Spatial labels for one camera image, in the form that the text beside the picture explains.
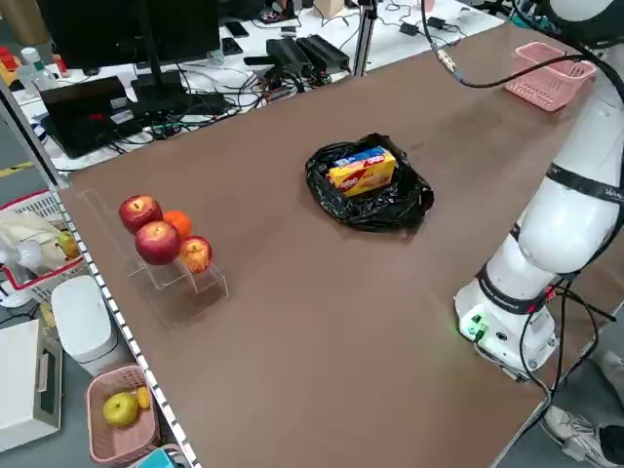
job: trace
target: shoe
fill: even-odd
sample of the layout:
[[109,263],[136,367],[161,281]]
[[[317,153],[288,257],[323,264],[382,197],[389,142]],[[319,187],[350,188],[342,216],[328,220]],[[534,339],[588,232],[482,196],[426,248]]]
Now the shoe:
[[550,433],[564,445],[564,452],[574,459],[587,459],[603,468],[618,466],[605,458],[598,430],[583,416],[550,407],[544,421]]
[[605,351],[592,359],[617,393],[620,405],[624,408],[624,361],[611,351]]

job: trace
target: bottle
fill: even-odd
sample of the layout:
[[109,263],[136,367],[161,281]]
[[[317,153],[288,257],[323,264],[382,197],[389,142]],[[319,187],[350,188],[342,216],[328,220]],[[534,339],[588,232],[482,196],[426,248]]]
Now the bottle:
[[30,75],[32,76],[32,83],[39,92],[50,90],[57,87],[57,80],[55,75],[46,69],[39,53],[34,47],[24,47],[21,50],[21,56],[26,62],[25,66],[28,66]]

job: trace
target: pink basket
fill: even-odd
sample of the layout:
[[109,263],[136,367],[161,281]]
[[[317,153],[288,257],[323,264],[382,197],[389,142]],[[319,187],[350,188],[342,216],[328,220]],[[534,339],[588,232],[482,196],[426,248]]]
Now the pink basket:
[[110,370],[93,379],[87,389],[89,451],[95,463],[129,463],[149,454],[160,445],[160,427],[151,392],[149,409],[140,409],[136,422],[128,427],[114,427],[102,412],[111,395],[134,391],[145,385],[145,376],[133,364]]
[[[514,73],[563,55],[559,49],[531,42],[516,49]],[[569,103],[583,82],[595,72],[596,67],[587,61],[560,61],[510,81],[505,89],[552,112]]]

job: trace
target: plastic bag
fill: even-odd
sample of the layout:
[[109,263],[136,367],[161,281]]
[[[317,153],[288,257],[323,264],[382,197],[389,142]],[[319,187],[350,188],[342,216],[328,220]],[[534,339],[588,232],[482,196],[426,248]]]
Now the plastic bag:
[[[388,185],[354,197],[345,197],[326,179],[332,162],[382,146],[397,163]],[[434,201],[427,181],[411,168],[407,154],[388,136],[370,134],[356,142],[330,144],[319,149],[305,163],[308,188],[323,210],[338,222],[370,232],[416,229]]]

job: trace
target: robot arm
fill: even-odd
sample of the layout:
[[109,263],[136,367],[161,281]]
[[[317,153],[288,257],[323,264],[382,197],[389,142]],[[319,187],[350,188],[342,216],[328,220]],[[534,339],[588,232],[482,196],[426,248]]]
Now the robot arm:
[[[612,46],[606,62],[624,76],[624,0],[543,3],[565,38],[586,47]],[[583,268],[622,224],[623,146],[624,103],[599,72],[551,171],[516,228],[455,297],[461,333],[514,374],[526,375],[526,363],[532,371],[541,367],[557,349],[555,322],[543,303],[551,283]],[[612,187],[622,198],[608,201],[584,194],[553,171]]]

